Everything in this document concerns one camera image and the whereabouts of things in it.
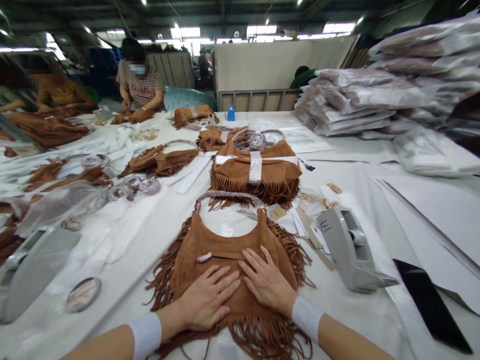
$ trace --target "price tag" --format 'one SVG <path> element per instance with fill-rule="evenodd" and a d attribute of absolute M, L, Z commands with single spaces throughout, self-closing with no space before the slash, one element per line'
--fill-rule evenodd
<path fill-rule="evenodd" d="M 285 209 L 282 209 L 280 205 L 275 204 L 268 208 L 268 214 L 274 221 L 277 221 L 286 216 L 287 211 Z"/>
<path fill-rule="evenodd" d="M 336 192 L 337 194 L 341 194 L 343 193 L 342 189 L 339 188 L 337 185 L 335 185 L 333 182 L 329 182 L 327 184 L 327 186 L 332 189 L 334 192 Z"/>

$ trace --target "ceiling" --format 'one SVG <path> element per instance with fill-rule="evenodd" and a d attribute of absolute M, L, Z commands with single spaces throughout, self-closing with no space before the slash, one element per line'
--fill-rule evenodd
<path fill-rule="evenodd" d="M 202 37 L 240 36 L 247 25 L 278 24 L 287 29 L 318 31 L 327 21 L 378 18 L 404 0 L 6 0 L 0 9 L 14 34 L 120 29 L 135 30 L 137 37 L 155 39 L 169 28 L 200 26 Z M 7 28 L 0 17 L 0 29 Z"/>

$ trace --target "yellow shirt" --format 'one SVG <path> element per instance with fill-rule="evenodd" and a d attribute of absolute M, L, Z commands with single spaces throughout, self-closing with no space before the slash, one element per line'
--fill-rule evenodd
<path fill-rule="evenodd" d="M 84 104 L 83 106 L 85 107 L 91 104 L 93 109 L 97 106 L 85 89 L 70 79 L 63 79 L 60 85 L 40 85 L 36 100 L 37 104 L 48 105 L 50 100 L 59 106 Z"/>

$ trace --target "white partition wall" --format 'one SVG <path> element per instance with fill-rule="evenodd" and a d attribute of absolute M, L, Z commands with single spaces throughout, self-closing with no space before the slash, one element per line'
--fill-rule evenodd
<path fill-rule="evenodd" d="M 148 63 L 158 71 L 163 85 L 194 88 L 194 73 L 189 52 L 150 53 Z"/>
<path fill-rule="evenodd" d="M 298 67 L 339 69 L 358 35 L 215 45 L 217 91 L 288 89 Z"/>

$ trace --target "face mask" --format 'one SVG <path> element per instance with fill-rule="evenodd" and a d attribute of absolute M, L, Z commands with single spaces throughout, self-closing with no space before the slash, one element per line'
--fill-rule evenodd
<path fill-rule="evenodd" d="M 147 72 L 145 65 L 130 64 L 130 70 L 137 76 L 145 75 L 145 73 Z"/>

